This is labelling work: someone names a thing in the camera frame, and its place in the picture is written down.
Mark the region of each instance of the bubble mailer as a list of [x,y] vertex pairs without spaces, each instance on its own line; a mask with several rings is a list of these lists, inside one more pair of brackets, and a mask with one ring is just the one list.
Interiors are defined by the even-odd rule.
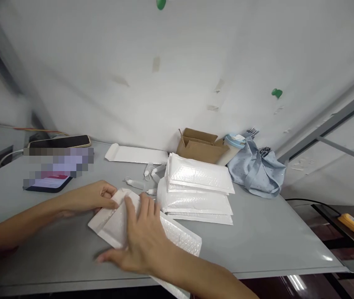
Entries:
[[226,195],[219,193],[168,193],[166,179],[157,186],[157,200],[163,212],[233,215]]
[[[117,202],[121,200],[122,202],[119,208],[110,216],[110,218],[107,218],[105,220],[108,214],[103,213],[102,216],[98,216],[99,213],[97,213],[88,224],[91,229],[93,229],[102,239],[104,239],[114,248],[123,248],[127,244],[127,210],[126,205],[123,201],[125,195],[128,195],[131,198],[135,206],[135,211],[138,214],[141,204],[139,196],[129,189],[120,189],[116,192],[112,199]],[[178,247],[184,249],[185,251],[195,256],[199,256],[200,249],[202,247],[201,237],[186,229],[181,224],[174,221],[172,218],[168,217],[162,212],[160,212],[160,221],[167,238],[171,242],[173,242]],[[152,278],[156,282],[158,282],[162,287],[164,287],[167,291],[173,294],[175,297],[179,299],[189,298],[189,293],[161,279],[158,279],[156,277]]]
[[173,153],[168,157],[167,171],[170,184],[235,194],[231,176],[225,166],[185,159]]
[[167,213],[173,219],[193,220],[202,222],[211,222],[219,224],[234,225],[230,215],[221,214],[199,214],[199,213]]
[[[208,193],[209,189],[203,189],[198,187],[190,187],[184,185],[177,185],[177,184],[167,184],[167,191],[170,193],[178,192],[178,193]],[[228,192],[221,192],[216,190],[210,190],[211,192],[222,194],[222,195],[229,195]]]

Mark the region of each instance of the hand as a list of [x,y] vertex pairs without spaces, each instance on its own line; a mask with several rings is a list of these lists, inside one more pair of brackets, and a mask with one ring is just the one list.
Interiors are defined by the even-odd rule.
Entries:
[[138,220],[135,207],[128,196],[127,241],[125,250],[111,249],[102,253],[97,262],[113,262],[122,270],[159,276],[161,269],[167,267],[174,248],[160,222],[160,205],[145,193],[140,194],[141,210]]
[[71,190],[52,200],[62,207],[61,215],[68,217],[88,210],[95,209],[97,212],[100,208],[118,208],[119,205],[111,199],[116,192],[116,187],[102,180]]

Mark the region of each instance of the open cardboard box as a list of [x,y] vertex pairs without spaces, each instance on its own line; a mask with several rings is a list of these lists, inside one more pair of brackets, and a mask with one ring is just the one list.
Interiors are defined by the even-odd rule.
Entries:
[[187,159],[216,164],[229,149],[227,145],[224,145],[223,139],[220,138],[216,141],[217,137],[214,134],[186,128],[184,133],[181,134],[177,155]]

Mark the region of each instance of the black cable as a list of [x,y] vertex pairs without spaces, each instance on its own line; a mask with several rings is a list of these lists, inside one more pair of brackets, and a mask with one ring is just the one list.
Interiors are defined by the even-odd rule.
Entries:
[[327,206],[329,209],[335,211],[339,216],[341,216],[342,214],[336,210],[335,208],[332,208],[331,206],[329,206],[328,204],[325,203],[321,203],[320,201],[313,201],[312,199],[285,199],[286,201],[290,201],[290,200],[303,200],[303,201],[311,201],[311,202],[315,202],[315,203],[319,203],[321,205]]

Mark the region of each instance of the tabletop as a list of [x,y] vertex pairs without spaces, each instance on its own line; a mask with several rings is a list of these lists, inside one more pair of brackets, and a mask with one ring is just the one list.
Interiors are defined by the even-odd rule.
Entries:
[[[93,142],[93,171],[72,179],[59,194],[101,179],[117,188],[129,187],[123,182],[127,176],[143,179],[145,164],[105,160],[109,146]],[[27,158],[0,169],[0,222],[54,196],[23,191],[22,180],[32,170]],[[347,271],[281,196],[263,199],[234,188],[228,196],[233,226],[177,220],[202,238],[201,258],[238,279]],[[95,263],[109,245],[87,226],[92,217],[87,212],[59,220],[22,244],[0,264],[0,296],[156,285],[148,276]]]

